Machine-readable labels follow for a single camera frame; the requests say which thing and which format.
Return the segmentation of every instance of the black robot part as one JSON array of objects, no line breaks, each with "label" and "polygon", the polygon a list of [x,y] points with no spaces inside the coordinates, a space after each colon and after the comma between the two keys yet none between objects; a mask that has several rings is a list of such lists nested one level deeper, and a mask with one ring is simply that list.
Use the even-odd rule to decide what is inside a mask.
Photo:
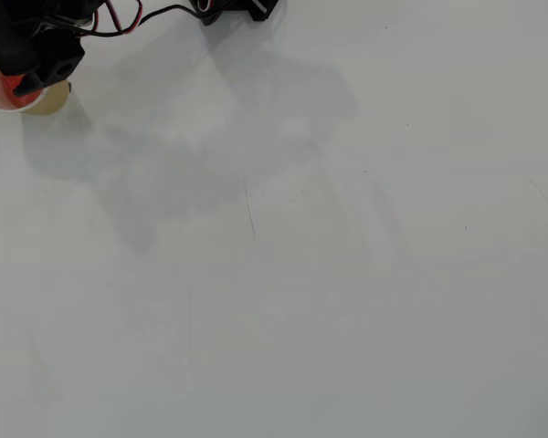
[{"label": "black robot part", "polygon": [[[199,1],[212,2],[209,12],[200,11]],[[191,0],[196,13],[207,16],[201,19],[205,26],[226,10],[248,11],[255,21],[264,21],[277,2]],[[6,76],[24,75],[15,96],[49,87],[73,73],[85,55],[76,27],[88,24],[103,4],[104,0],[0,0],[0,71]],[[61,25],[45,24],[53,20]]]},{"label": "black robot part", "polygon": [[[195,11],[200,14],[199,1],[207,0],[189,0]],[[248,11],[254,21],[266,21],[278,0],[213,0],[213,9],[219,10],[227,6],[227,11]],[[221,16],[216,14],[204,20],[201,20],[205,26],[211,26]]]}]

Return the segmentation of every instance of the red wire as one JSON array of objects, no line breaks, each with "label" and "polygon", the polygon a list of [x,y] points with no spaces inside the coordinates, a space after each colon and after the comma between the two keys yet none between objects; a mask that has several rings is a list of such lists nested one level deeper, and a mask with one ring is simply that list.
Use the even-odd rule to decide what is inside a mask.
[{"label": "red wire", "polygon": [[113,7],[113,4],[110,0],[105,0],[104,2],[108,8],[108,11],[110,11],[111,21],[113,21],[113,25],[116,26],[116,30],[118,32],[121,32],[121,23],[120,19],[118,18],[118,14],[116,14],[116,9]]},{"label": "red wire", "polygon": [[140,24],[140,20],[142,20],[142,2],[140,0],[136,0],[138,2],[138,15],[132,22],[132,25],[126,29],[124,32],[125,34],[130,34],[138,25]]},{"label": "red wire", "polygon": [[116,9],[113,7],[113,4],[111,0],[105,0],[105,4],[108,7],[108,10],[110,11],[111,21],[113,21],[113,25],[116,26],[116,30],[118,32],[122,32],[123,34],[130,34],[138,25],[140,24],[140,20],[142,19],[142,2],[141,0],[136,0],[138,2],[138,15],[127,29],[123,29],[121,27],[120,19],[118,18],[118,15],[116,14]]},{"label": "red wire", "polygon": [[93,13],[93,27],[91,28],[91,32],[97,32],[99,25],[100,25],[100,12],[96,10]]}]

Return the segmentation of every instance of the red object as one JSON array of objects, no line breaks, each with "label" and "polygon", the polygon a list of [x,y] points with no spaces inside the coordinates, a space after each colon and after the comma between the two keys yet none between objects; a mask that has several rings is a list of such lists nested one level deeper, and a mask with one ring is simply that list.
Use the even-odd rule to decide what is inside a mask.
[{"label": "red object", "polygon": [[34,93],[30,93],[29,95],[23,96],[22,98],[16,97],[15,88],[18,87],[24,76],[25,75],[2,76],[2,86],[4,87],[6,95],[8,96],[8,100],[10,100],[12,104],[16,105],[17,108],[24,108],[25,106],[30,105],[35,100],[37,100],[40,96],[40,93],[42,93],[42,90],[39,90],[35,91]]}]

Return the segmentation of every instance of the white table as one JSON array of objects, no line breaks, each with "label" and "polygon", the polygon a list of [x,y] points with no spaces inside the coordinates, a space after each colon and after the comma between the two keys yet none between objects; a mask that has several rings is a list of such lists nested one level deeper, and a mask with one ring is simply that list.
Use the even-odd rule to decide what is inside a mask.
[{"label": "white table", "polygon": [[548,437],[548,0],[280,1],[0,114],[0,438]]}]

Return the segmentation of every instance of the scratch mark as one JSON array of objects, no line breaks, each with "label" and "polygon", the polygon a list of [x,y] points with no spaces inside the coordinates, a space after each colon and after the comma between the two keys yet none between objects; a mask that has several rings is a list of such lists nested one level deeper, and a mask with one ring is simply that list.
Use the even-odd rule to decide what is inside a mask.
[{"label": "scratch mark", "polygon": [[244,192],[246,193],[246,205],[248,206],[249,222],[252,224],[252,233],[254,234],[254,243],[256,242],[256,230],[254,230],[254,221],[252,221],[252,212],[249,210],[248,189],[244,184]]},{"label": "scratch mark", "polygon": [[530,176],[526,175],[526,178],[528,178],[528,181],[535,187],[535,189],[538,191],[538,193],[540,194],[540,196],[546,201],[546,203],[548,204],[548,196],[546,196],[544,194],[544,192],[540,189],[540,187],[538,187],[538,184],[536,184],[532,178],[530,178]]},{"label": "scratch mark", "polygon": [[186,340],[186,384],[190,390],[193,386],[193,373],[191,369],[191,364],[193,363],[193,294],[191,289],[187,293],[187,307],[188,307],[188,318],[187,318],[187,340]]},{"label": "scratch mark", "polygon": [[32,332],[28,332],[28,359],[31,391],[35,402],[41,407],[50,407],[63,401],[61,389],[55,383],[45,356],[39,349]]}]

